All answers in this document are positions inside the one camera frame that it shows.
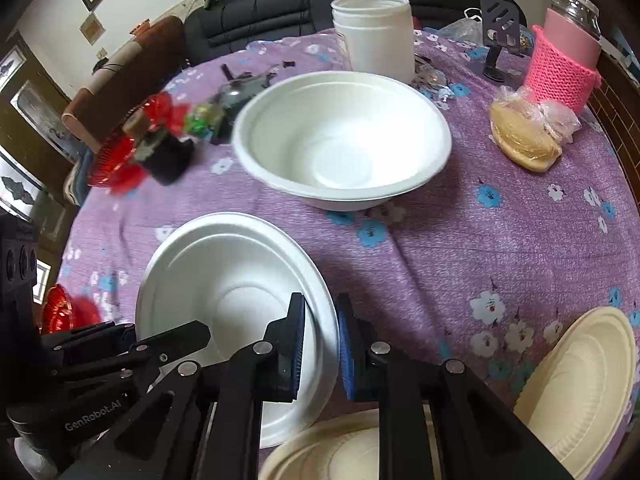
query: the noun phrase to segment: black leather couch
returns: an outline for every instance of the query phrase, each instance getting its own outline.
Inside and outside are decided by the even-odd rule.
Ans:
[[[185,20],[192,65],[245,48],[254,40],[304,36],[333,27],[332,0],[220,0],[197,9]],[[423,27],[441,28],[464,17],[480,0],[409,0]],[[520,23],[525,25],[520,10]]]

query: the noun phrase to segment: beige paper plate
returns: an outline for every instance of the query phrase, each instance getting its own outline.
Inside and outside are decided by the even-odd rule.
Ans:
[[[427,405],[424,418],[434,478],[440,480],[438,447]],[[352,413],[320,422],[282,444],[265,460],[258,480],[378,480],[379,456],[378,410]]]
[[[538,365],[513,411],[582,480],[622,420],[635,370],[626,316],[613,307],[593,309]]]

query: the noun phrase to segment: metal screw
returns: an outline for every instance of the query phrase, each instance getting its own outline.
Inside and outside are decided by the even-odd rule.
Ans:
[[[273,350],[273,345],[268,341],[258,341],[254,345],[254,352],[258,355],[268,354],[271,350]]]
[[[185,361],[178,366],[178,373],[182,377],[193,375],[198,370],[198,365],[193,361]]]
[[[391,346],[389,343],[385,343],[384,341],[376,341],[371,345],[371,351],[376,355],[388,354],[391,350]]]
[[[450,374],[461,374],[465,371],[465,364],[462,361],[458,361],[457,359],[450,359],[449,361],[447,361],[444,367]]]

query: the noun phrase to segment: purple tablecloth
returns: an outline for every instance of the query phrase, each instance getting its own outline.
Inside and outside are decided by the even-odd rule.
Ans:
[[[589,309],[622,309],[638,340],[640,219],[592,114],[581,114],[583,128],[549,171],[529,173],[492,142],[487,108],[496,87],[474,73],[486,50],[420,31],[415,43],[457,95],[436,102],[453,149],[425,186],[366,212],[327,213],[252,179],[229,146],[209,146],[173,186],[148,178],[127,196],[92,190],[60,283],[94,298],[104,319],[133,321],[142,273],[161,241],[197,216],[238,211],[294,238],[331,293],[350,293],[385,340],[429,362],[460,357],[509,406]],[[184,71],[166,89],[178,103],[204,101],[225,80],[223,62],[236,74],[277,64],[276,80],[343,67],[333,34],[257,41]],[[528,62],[503,52],[498,66],[518,86]]]

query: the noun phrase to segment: wall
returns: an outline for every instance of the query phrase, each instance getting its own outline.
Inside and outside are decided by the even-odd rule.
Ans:
[[[105,28],[91,46],[79,27],[89,12],[82,0],[34,0],[18,22],[32,52],[70,98],[91,74],[96,54],[104,48],[111,55],[128,39],[129,31],[143,20],[156,19],[183,0],[103,0],[94,10]],[[516,0],[529,24],[541,23],[550,0]],[[194,0],[183,9],[186,13]]]
[[[106,31],[94,45],[79,30],[89,15],[82,0],[34,0],[17,29],[62,91],[73,97],[90,76],[101,48],[112,54],[138,23],[155,19],[180,1],[101,1],[94,12]]]

